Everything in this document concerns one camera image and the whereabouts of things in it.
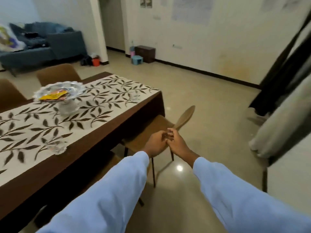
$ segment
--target dark brown wooden table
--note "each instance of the dark brown wooden table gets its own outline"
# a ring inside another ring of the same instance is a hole
[[[83,83],[110,75],[103,72],[84,79]],[[88,178],[95,175],[96,170],[103,168],[105,153],[123,138],[138,132],[143,124],[157,115],[165,116],[161,92],[69,145],[63,155],[50,156],[0,186],[0,230],[18,232],[50,200],[56,202],[59,196],[70,199],[87,184]]]

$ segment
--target baseboard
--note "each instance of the baseboard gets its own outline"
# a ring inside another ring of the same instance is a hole
[[[106,46],[106,48],[107,48],[108,50],[114,50],[114,51],[117,51],[117,52],[125,53],[125,50],[120,50],[120,49],[113,48],[113,47],[110,47],[110,46]]]
[[[106,62],[100,62],[101,65],[108,65],[109,64],[109,61],[106,61]]]
[[[268,192],[268,170],[266,169],[262,173],[262,191]]]
[[[162,61],[162,60],[158,60],[158,59],[155,59],[155,61],[159,62],[159,63],[162,63],[162,64],[178,67],[178,68],[181,68],[181,69],[190,70],[190,71],[193,71],[193,72],[196,72],[196,73],[212,76],[212,77],[215,77],[215,78],[220,78],[220,79],[223,79],[223,80],[226,80],[226,81],[229,81],[229,82],[233,82],[233,83],[237,83],[237,84],[241,84],[241,85],[244,85],[244,86],[261,89],[260,86],[257,85],[257,84],[245,82],[245,81],[242,81],[242,80],[239,80],[239,79],[229,78],[229,77],[226,77],[226,76],[223,76],[223,75],[220,75],[220,74],[214,74],[214,73],[211,73],[211,72],[208,72],[208,71],[198,70],[198,69],[191,68],[191,67],[188,67],[188,66],[178,65],[178,64],[175,64],[175,63],[171,63],[171,62],[167,62],[167,61]]]

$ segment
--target black curtain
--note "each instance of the black curtain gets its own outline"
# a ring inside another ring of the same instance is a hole
[[[311,36],[308,35],[295,52],[287,58],[300,33],[310,21],[311,11],[306,17],[301,29],[280,54],[261,82],[260,86],[262,90],[249,106],[255,109],[256,114],[265,116],[266,113],[275,109],[276,101],[284,93],[295,74],[311,55]]]

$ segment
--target brown wooden cabinet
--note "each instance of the brown wooden cabinet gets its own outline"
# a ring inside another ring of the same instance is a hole
[[[136,46],[135,55],[143,57],[146,63],[152,63],[156,58],[156,49],[149,46]]]

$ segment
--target blue long-sleeve shirt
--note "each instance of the blue long-sleeve shirt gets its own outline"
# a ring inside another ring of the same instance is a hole
[[[124,232],[147,180],[148,155],[124,158],[38,233]],[[311,219],[200,157],[201,190],[228,232],[311,232]]]

